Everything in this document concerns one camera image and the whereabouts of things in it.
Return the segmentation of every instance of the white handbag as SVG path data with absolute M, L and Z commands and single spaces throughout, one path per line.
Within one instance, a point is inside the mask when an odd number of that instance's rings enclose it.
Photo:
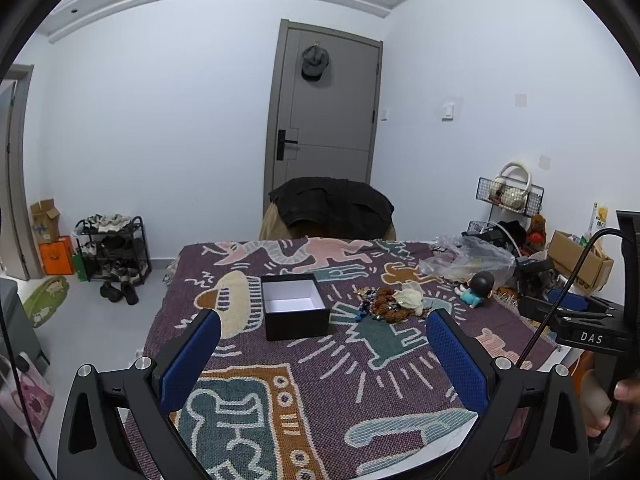
M 507 184 L 507 179 L 504 176 L 504 172 L 509 168 L 520 168 L 527 174 L 525 189 Z M 505 208 L 519 213 L 522 212 L 527 205 L 527 199 L 529 198 L 530 190 L 531 173 L 529 173 L 529 170 L 526 168 L 526 166 L 524 166 L 524 164 L 512 161 L 505 164 L 500 170 L 500 173 L 498 173 L 498 176 L 494 178 L 489 192 L 489 197 L 492 202 L 501 204 Z

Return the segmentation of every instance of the gray cap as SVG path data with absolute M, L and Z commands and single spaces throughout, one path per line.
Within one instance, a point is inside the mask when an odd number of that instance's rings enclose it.
M 322 47 L 313 45 L 302 53 L 302 77 L 307 81 L 318 81 L 329 66 L 329 53 Z

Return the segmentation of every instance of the hand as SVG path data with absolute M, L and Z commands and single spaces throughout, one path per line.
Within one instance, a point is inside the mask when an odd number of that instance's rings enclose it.
M 626 379 L 620 381 L 616 384 L 614 398 L 631 406 L 631 415 L 624 429 L 622 443 L 622 447 L 626 447 L 636 435 L 638 429 L 640 429 L 640 380 Z M 600 387 L 593 370 L 589 370 L 582 378 L 580 406 L 587 436 L 599 436 L 601 432 L 609 427 L 611 420 L 607 412 L 611 402 Z

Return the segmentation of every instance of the door handle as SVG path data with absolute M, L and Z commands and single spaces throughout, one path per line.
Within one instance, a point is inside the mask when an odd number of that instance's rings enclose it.
M 278 130 L 278 142 L 276 143 L 276 160 L 284 160 L 284 145 L 297 144 L 297 140 L 287 140 L 287 131 Z

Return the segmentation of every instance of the black box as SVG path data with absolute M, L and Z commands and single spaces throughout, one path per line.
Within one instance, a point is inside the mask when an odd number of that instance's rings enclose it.
M 325 305 L 314 275 L 263 276 L 260 281 L 267 341 L 328 334 L 331 308 Z

